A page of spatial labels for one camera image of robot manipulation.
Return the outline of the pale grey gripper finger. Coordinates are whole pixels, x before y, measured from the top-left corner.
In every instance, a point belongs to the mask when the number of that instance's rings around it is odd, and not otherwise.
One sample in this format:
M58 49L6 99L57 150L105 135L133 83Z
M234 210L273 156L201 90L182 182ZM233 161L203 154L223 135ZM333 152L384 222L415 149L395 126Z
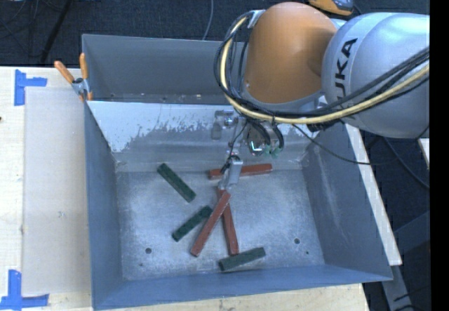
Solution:
M239 181L241 170L243 168L243 161L239 157L230 157L220 169L221 179L218 182L220 190L228 190L236 185Z

